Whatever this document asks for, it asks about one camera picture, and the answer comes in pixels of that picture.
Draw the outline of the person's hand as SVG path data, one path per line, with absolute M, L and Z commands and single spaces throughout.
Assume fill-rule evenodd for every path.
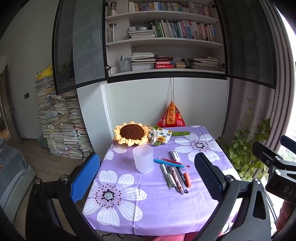
M 293 211 L 295 210 L 295 205 L 288 201 L 284 201 L 280 209 L 280 215 L 276 222 L 277 231 L 281 231 L 283 227 L 287 224 L 287 221 L 291 217 Z

